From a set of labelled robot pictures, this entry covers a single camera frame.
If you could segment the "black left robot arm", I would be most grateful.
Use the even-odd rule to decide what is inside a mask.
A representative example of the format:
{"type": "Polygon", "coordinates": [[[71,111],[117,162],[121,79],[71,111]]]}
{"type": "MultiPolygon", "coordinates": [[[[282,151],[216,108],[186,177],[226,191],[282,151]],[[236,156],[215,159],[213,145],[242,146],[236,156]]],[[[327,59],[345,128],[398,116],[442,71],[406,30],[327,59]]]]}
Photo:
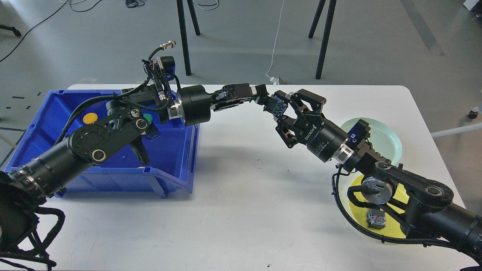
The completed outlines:
{"type": "Polygon", "coordinates": [[[142,139],[151,122],[181,119],[186,126],[210,120],[211,112],[267,97],[265,85],[231,84],[214,93],[201,85],[178,88],[172,57],[155,57],[175,46],[169,41],[143,60],[146,80],[121,94],[97,96],[81,103],[68,118],[52,148],[10,173],[1,173],[1,250],[17,246],[37,228],[40,205],[86,169],[107,161],[129,145],[142,164],[149,158],[142,139]]]}

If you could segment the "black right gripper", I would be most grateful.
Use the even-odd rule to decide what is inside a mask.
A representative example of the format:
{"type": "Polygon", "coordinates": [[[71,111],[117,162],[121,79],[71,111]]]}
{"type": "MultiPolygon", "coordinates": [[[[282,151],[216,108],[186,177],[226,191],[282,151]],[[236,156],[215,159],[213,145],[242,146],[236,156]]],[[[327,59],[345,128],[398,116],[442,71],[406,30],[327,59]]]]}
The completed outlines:
{"type": "Polygon", "coordinates": [[[324,117],[322,108],[326,98],[306,89],[291,94],[279,90],[274,96],[291,106],[297,115],[296,119],[276,118],[275,129],[286,146],[290,149],[298,143],[303,144],[321,161],[329,161],[348,135],[324,117]]]}

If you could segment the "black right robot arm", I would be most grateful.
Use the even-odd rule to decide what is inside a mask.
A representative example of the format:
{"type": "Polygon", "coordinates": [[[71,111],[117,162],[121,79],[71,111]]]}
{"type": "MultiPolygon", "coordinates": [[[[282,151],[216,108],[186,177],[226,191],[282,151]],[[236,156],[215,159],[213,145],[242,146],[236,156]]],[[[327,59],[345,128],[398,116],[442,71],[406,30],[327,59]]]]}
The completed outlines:
{"type": "Polygon", "coordinates": [[[441,182],[403,170],[374,150],[368,141],[368,122],[358,120],[345,132],[322,113],[324,97],[305,89],[286,94],[276,91],[264,110],[277,122],[276,130],[292,148],[303,144],[323,162],[339,162],[332,177],[333,196],[345,219],[360,233],[381,242],[447,247],[481,264],[481,216],[453,203],[453,191],[441,182]],[[394,218],[405,238],[391,238],[360,226],[345,210],[339,195],[339,177],[360,172],[360,185],[347,190],[357,207],[381,211],[394,218]]]}

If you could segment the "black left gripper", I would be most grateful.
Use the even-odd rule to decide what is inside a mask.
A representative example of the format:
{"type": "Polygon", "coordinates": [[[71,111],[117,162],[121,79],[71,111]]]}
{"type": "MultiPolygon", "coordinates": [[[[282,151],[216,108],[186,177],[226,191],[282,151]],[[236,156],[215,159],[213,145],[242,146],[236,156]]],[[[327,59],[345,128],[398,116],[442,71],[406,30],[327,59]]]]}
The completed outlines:
{"type": "Polygon", "coordinates": [[[177,92],[182,106],[182,119],[186,126],[198,125],[210,120],[211,111],[235,107],[243,102],[266,104],[269,93],[265,84],[250,86],[249,84],[225,85],[211,94],[202,85],[181,88],[177,92]]]}

